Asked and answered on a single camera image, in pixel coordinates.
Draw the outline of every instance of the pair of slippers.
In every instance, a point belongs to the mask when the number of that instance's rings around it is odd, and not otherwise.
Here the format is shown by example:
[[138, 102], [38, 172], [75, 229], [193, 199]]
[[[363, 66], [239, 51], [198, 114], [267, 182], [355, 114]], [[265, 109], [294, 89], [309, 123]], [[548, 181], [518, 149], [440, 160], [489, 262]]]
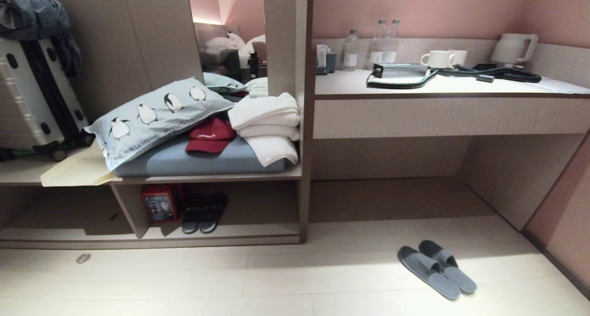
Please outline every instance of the pair of slippers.
[[478, 289], [476, 283], [459, 270], [455, 257], [449, 251], [430, 240], [422, 241], [419, 250], [401, 247], [398, 259], [443, 297], [456, 300], [461, 293], [471, 295]]
[[190, 204], [192, 205], [185, 210], [183, 216], [184, 234], [192, 234], [198, 230], [203, 234], [209, 234], [219, 224], [221, 215], [227, 207], [227, 196], [217, 193], [206, 198], [203, 194], [196, 194], [192, 196]]

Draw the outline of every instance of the suitcase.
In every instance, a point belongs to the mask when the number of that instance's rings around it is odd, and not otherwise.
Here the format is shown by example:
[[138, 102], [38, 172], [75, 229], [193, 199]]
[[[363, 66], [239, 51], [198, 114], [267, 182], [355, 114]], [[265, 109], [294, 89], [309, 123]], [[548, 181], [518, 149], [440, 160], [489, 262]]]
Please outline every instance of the suitcase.
[[0, 161], [10, 159], [7, 149], [64, 160], [60, 144], [90, 146], [94, 141], [83, 131], [87, 125], [51, 40], [0, 38]]

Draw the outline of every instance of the floor drain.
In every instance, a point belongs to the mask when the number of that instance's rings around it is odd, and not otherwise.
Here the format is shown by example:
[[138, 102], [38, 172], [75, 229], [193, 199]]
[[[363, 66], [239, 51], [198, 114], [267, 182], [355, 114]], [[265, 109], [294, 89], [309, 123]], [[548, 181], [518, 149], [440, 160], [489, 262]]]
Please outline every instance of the floor drain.
[[82, 254], [78, 259], [76, 259], [76, 263], [82, 264], [90, 259], [90, 254]]

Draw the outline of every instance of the white kettle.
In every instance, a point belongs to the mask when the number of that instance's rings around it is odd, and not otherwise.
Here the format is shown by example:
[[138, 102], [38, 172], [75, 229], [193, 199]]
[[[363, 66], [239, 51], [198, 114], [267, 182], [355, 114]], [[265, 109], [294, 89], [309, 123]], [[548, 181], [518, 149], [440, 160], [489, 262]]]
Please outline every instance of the white kettle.
[[537, 35], [502, 34], [502, 38], [496, 44], [491, 61], [503, 62], [504, 64], [521, 64], [529, 61], [537, 46]]

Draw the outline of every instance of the red cap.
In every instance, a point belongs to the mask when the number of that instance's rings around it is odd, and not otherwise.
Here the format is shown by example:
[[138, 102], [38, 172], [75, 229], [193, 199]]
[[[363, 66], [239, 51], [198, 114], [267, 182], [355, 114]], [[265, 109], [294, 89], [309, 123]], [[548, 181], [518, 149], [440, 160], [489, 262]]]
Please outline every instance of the red cap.
[[222, 152], [227, 144], [236, 137], [236, 131], [231, 128], [228, 120], [210, 118], [190, 131], [190, 141], [186, 152], [203, 151], [211, 154]]

